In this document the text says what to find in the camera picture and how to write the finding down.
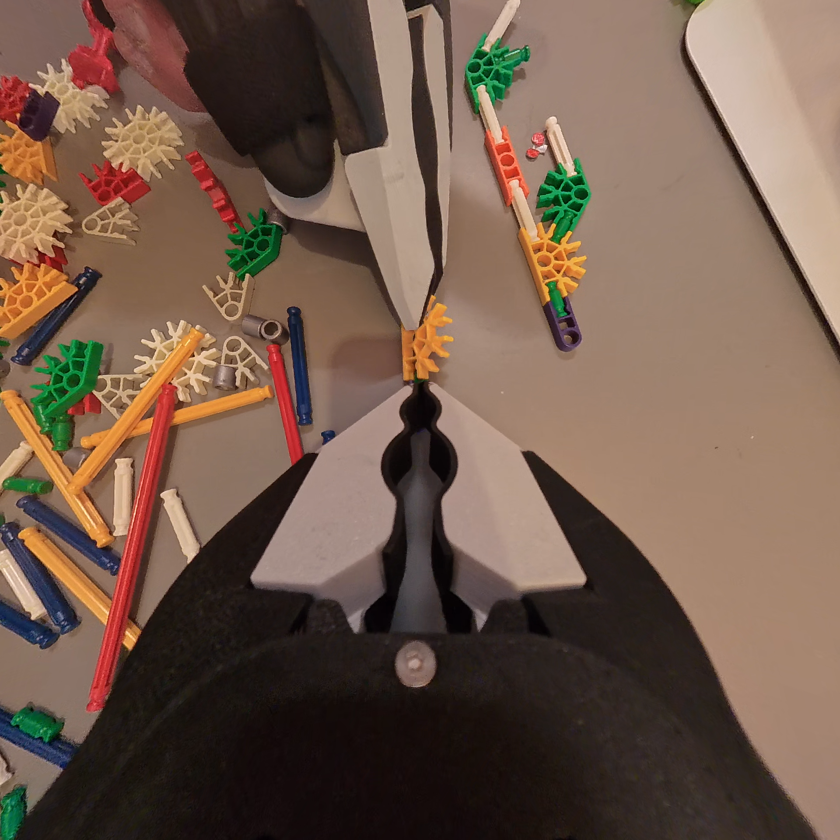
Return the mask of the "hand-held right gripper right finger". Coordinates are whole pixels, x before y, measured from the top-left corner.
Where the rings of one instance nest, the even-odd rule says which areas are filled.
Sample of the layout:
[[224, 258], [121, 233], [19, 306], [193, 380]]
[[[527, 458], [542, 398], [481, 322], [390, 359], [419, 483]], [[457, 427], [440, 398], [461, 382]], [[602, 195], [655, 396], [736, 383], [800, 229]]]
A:
[[437, 429], [457, 470], [442, 499], [452, 591], [478, 628], [499, 600], [582, 587], [585, 573], [520, 448], [437, 385]]

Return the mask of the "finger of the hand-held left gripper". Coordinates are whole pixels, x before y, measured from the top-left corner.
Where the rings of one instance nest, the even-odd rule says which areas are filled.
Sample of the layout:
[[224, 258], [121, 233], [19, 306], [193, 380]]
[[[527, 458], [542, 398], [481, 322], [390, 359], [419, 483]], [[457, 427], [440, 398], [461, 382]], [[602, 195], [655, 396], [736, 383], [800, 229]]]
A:
[[449, 2], [404, 2], [401, 92], [401, 306], [424, 307], [444, 274], [452, 170]]
[[413, 130], [412, 48], [402, 2], [368, 7], [387, 138], [379, 148], [348, 155], [344, 168], [394, 308], [404, 326], [416, 327], [434, 258]]

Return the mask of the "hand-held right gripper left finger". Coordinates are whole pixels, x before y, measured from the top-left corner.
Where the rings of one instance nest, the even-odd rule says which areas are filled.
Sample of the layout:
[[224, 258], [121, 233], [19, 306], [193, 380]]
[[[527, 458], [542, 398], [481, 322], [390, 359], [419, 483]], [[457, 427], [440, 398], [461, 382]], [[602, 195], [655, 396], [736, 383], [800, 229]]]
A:
[[387, 445], [404, 429], [404, 386], [318, 452], [251, 576], [254, 587], [341, 604], [352, 629], [385, 592], [382, 551], [396, 499], [382, 474]]

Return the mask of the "yellow half-circle connector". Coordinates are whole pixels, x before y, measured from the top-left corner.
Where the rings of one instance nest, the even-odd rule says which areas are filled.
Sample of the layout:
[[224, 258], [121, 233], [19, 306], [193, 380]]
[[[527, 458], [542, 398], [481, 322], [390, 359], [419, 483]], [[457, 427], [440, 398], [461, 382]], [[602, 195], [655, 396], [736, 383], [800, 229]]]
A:
[[438, 373], [433, 355], [449, 357], [445, 344], [453, 342], [454, 338], [440, 332], [453, 321], [446, 316], [446, 311], [447, 307], [437, 302], [433, 295], [429, 298], [421, 325], [414, 330], [402, 328], [402, 379], [405, 383], [410, 382], [415, 372], [428, 379], [431, 373]]

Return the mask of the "assembled multicolour toy model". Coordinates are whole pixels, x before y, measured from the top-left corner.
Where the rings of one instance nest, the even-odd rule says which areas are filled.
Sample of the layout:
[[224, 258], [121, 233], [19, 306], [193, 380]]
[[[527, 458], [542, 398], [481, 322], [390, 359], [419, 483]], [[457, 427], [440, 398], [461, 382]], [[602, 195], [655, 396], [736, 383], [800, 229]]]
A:
[[556, 348], [576, 350], [582, 333], [572, 307], [572, 293], [585, 274], [581, 243], [573, 241], [574, 229], [592, 197], [580, 159], [574, 158], [556, 117], [544, 128], [555, 166], [537, 191], [536, 220], [529, 205], [529, 186], [508, 128], [497, 116], [497, 105], [506, 96], [515, 70], [530, 58], [530, 48], [513, 49], [502, 40], [520, 6], [503, 5], [490, 32], [479, 39], [465, 65], [465, 86], [474, 112], [485, 130], [485, 148], [497, 178], [501, 198], [518, 222], [518, 240], [538, 292], [543, 315]]

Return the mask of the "person's left hand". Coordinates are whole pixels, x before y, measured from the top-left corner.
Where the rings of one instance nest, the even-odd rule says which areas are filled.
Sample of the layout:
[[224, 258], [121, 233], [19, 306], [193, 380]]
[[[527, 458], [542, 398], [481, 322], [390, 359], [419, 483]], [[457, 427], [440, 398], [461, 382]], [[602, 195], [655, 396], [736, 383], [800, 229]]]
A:
[[205, 113], [184, 73], [187, 46], [160, 1], [105, 1], [114, 44], [128, 64], [179, 108]]

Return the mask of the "pile of colourful toy pieces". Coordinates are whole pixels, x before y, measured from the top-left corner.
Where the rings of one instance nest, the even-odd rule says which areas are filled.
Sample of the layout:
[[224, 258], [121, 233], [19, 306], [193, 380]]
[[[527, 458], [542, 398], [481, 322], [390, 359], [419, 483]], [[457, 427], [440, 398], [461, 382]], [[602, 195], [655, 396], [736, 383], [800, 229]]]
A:
[[[167, 108], [150, 102], [124, 106], [121, 93], [92, 84], [79, 89], [71, 81], [69, 59], [39, 73], [40, 83], [27, 87], [27, 93], [33, 98], [48, 93], [59, 102], [56, 120], [62, 130], [50, 133], [41, 153], [23, 131], [12, 129], [13, 136], [2, 145], [15, 150], [4, 156], [9, 167], [12, 157], [26, 164], [29, 174], [41, 161], [58, 163], [59, 171], [53, 179], [40, 169], [41, 184], [21, 182], [6, 189], [15, 210], [3, 224], [9, 234], [3, 244], [22, 241], [28, 232], [25, 220], [44, 222], [39, 243], [52, 248], [52, 256], [33, 246], [36, 262], [12, 271], [24, 277], [28, 288], [63, 273], [63, 286], [74, 291], [66, 300], [50, 301], [52, 309], [19, 336], [2, 337], [11, 343], [13, 355], [23, 357], [22, 363], [2, 360], [2, 370], [12, 371], [2, 379], [2, 390], [20, 392], [35, 431], [45, 440], [44, 451], [64, 460], [63, 471], [75, 473], [77, 462], [89, 456], [81, 439], [116, 423], [184, 337], [202, 330], [204, 340], [173, 373], [175, 407], [204, 408], [261, 391], [244, 406], [217, 409], [215, 415], [171, 430], [167, 439], [159, 490], [181, 492], [188, 502], [186, 517], [207, 513], [213, 522], [201, 531], [209, 536], [288, 467], [288, 457], [280, 452], [280, 416], [269, 407], [275, 399], [266, 395], [267, 364], [254, 360], [256, 351], [245, 350], [243, 339], [228, 344], [248, 364], [248, 373], [232, 373], [232, 386], [240, 388], [225, 394], [212, 387], [221, 366], [237, 365], [224, 348], [233, 324], [216, 304], [198, 300], [206, 297], [198, 289], [207, 282], [198, 277], [204, 274], [204, 257], [219, 256], [223, 243], [231, 246], [225, 237], [228, 226], [202, 189], [205, 181], [217, 179], [217, 172], [205, 160], [196, 164], [202, 179], [191, 173], [193, 163], [182, 153], [193, 155], [196, 144], [184, 141]], [[40, 265], [38, 259], [47, 262]], [[96, 600], [104, 606], [96, 617], [42, 566], [49, 588], [59, 593], [59, 606], [69, 606], [69, 617], [76, 621], [68, 634], [60, 633], [38, 590], [29, 590], [28, 578], [2, 544], [2, 566], [23, 583], [25, 596], [35, 596], [28, 613], [3, 572], [2, 611], [13, 607], [26, 625], [38, 624], [55, 642], [41, 648], [2, 629], [2, 713], [10, 718], [26, 701], [37, 718], [53, 713], [58, 723], [70, 724], [69, 733], [57, 741], [83, 739], [96, 718], [84, 708], [147, 442], [144, 433], [118, 448], [86, 488], [87, 501], [97, 509], [96, 530], [108, 531], [110, 540], [98, 547], [99, 536], [87, 532], [2, 407], [2, 480], [16, 467], [11, 477], [18, 484], [54, 485], [41, 495], [42, 506], [66, 520], [96, 556], [89, 559], [17, 508], [23, 492], [2, 491], [2, 519], [9, 519], [15, 531], [38, 531], [65, 554], [75, 579], [85, 577], [97, 588]]]

